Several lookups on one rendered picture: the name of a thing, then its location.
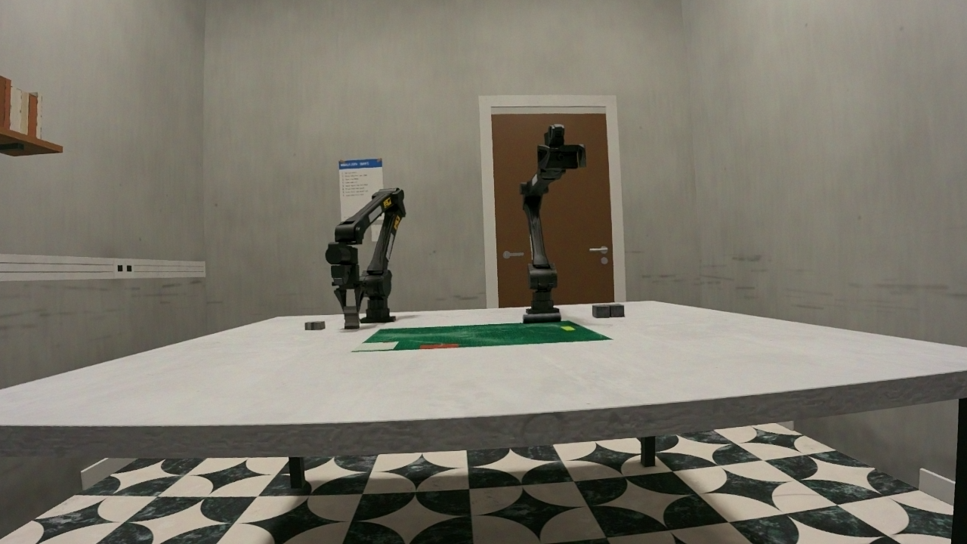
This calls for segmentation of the green mat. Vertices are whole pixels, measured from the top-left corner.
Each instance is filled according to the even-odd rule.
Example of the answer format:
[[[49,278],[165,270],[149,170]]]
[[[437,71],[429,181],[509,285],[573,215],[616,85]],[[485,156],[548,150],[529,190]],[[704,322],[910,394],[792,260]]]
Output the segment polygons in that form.
[[[380,329],[352,352],[406,351],[535,345],[614,340],[582,325],[560,323],[499,323]]]

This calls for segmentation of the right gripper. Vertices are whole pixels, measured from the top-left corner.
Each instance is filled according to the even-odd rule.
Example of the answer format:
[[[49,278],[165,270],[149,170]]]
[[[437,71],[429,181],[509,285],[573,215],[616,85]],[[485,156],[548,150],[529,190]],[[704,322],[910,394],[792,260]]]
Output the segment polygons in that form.
[[[360,312],[359,301],[360,303],[362,303],[363,297],[365,297],[365,294],[366,294],[366,289],[360,288],[360,285],[367,285],[367,281],[348,281],[348,283],[343,283],[343,285],[339,285],[339,288],[335,288],[336,290],[334,290],[334,293],[336,298],[339,300],[339,302],[341,302],[342,310],[343,310],[343,307],[346,306],[346,298],[348,298],[348,289],[353,289],[355,294],[357,312]],[[345,289],[345,290],[340,290],[340,289]],[[361,292],[362,294],[360,294]]]

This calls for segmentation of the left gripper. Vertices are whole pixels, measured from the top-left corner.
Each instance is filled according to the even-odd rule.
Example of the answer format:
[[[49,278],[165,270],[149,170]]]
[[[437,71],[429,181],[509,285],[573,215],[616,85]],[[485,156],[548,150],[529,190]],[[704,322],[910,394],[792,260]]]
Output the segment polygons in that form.
[[[556,172],[563,169],[577,169],[578,165],[580,168],[586,168],[585,144],[560,145],[560,147],[538,145],[536,146],[536,164],[538,164],[539,169],[555,170]]]

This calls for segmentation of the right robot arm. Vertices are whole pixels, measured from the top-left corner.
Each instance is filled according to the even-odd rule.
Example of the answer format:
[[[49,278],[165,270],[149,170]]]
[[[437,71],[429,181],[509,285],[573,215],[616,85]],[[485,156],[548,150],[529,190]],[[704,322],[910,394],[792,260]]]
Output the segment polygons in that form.
[[[372,195],[372,201],[369,201],[367,206],[360,208],[354,216],[341,221],[336,226],[335,243],[328,244],[325,254],[327,262],[341,264],[331,266],[331,275],[336,285],[343,285],[348,281],[367,281],[367,285],[360,285],[360,288],[365,288],[365,297],[372,300],[367,300],[366,318],[360,318],[360,323],[396,321],[396,316],[389,314],[390,308],[386,298],[389,298],[391,293],[391,272],[388,270],[391,247],[396,239],[400,221],[406,217],[403,199],[404,192],[400,188],[378,190]],[[353,249],[352,245],[363,245],[363,239],[365,239],[363,232],[366,232],[367,228],[372,226],[372,223],[383,213],[385,216],[382,230],[378,236],[372,263],[360,276],[359,265],[349,265],[358,264],[358,249]]]

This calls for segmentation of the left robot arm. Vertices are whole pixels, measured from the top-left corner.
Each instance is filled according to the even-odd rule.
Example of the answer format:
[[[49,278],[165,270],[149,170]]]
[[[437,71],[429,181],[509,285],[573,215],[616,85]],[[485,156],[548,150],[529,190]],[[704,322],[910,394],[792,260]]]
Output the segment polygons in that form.
[[[545,133],[545,145],[560,147],[562,144],[565,144],[565,126],[561,124],[549,126]],[[554,263],[549,263],[545,254],[539,207],[542,204],[543,193],[545,195],[548,193],[548,184],[559,180],[565,173],[565,169],[556,172],[538,168],[538,173],[527,183],[521,183],[519,187],[523,195],[522,208],[527,215],[532,252],[532,263],[527,265],[528,286],[529,289],[536,290],[533,292],[531,308],[526,309],[527,314],[560,313],[559,308],[554,308],[554,300],[551,299],[551,289],[556,289],[558,286],[558,275]]]

